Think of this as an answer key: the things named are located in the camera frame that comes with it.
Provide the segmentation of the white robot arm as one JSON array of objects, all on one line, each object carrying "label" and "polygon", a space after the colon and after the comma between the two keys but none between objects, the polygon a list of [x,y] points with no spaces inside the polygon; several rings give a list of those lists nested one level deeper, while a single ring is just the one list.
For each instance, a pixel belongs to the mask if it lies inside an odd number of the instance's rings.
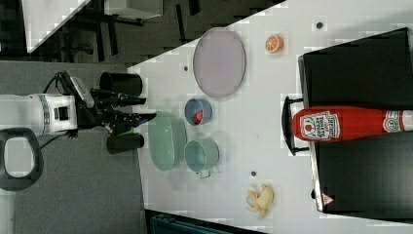
[{"label": "white robot arm", "polygon": [[103,127],[108,151],[133,149],[143,137],[131,130],[153,120],[154,113],[125,113],[120,106],[145,100],[122,93],[93,90],[89,94],[1,96],[1,188],[17,192],[34,185],[44,171],[42,137],[75,137],[79,131]]}]

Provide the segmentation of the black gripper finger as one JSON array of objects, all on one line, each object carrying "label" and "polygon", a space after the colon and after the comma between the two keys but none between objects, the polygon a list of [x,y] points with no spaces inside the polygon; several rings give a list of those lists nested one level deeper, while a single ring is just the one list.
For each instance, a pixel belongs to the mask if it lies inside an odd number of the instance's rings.
[{"label": "black gripper finger", "polygon": [[111,135],[121,135],[131,131],[153,120],[157,116],[156,113],[117,113],[112,114],[105,124],[105,128]]},{"label": "black gripper finger", "polygon": [[126,95],[122,93],[100,95],[98,99],[96,100],[96,103],[98,106],[111,105],[113,107],[143,105],[145,102],[146,102],[145,97],[131,96],[131,95]]}]

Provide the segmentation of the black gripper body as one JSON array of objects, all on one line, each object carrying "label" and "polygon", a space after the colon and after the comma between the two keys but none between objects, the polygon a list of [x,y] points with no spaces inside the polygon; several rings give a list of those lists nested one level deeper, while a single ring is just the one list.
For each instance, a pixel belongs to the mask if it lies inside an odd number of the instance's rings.
[{"label": "black gripper body", "polygon": [[104,127],[109,123],[106,116],[103,114],[103,110],[99,108],[98,103],[104,99],[105,94],[102,90],[91,89],[90,93],[94,101],[94,105],[91,108],[87,107],[87,103],[81,99],[79,95],[76,99],[76,115],[77,115],[77,127],[79,130],[89,130],[95,127]]}]

